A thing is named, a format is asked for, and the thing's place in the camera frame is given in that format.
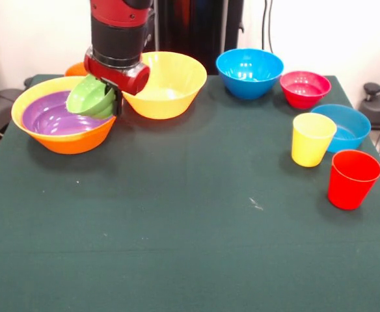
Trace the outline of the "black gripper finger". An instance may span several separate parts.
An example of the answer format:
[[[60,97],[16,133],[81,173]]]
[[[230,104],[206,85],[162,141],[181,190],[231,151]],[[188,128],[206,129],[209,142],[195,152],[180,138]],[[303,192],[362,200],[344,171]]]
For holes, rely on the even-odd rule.
[[[123,94],[122,92],[115,86],[111,87],[114,93],[114,100],[113,100],[113,115],[119,116],[122,114],[122,100],[123,100]]]

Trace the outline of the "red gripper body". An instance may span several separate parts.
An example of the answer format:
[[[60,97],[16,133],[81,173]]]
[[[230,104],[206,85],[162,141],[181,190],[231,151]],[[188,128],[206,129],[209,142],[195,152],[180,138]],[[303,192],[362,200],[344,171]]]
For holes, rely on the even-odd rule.
[[[93,47],[85,53],[86,71],[107,85],[129,94],[139,93],[147,84],[150,68],[141,61],[141,56],[121,59],[102,55]]]

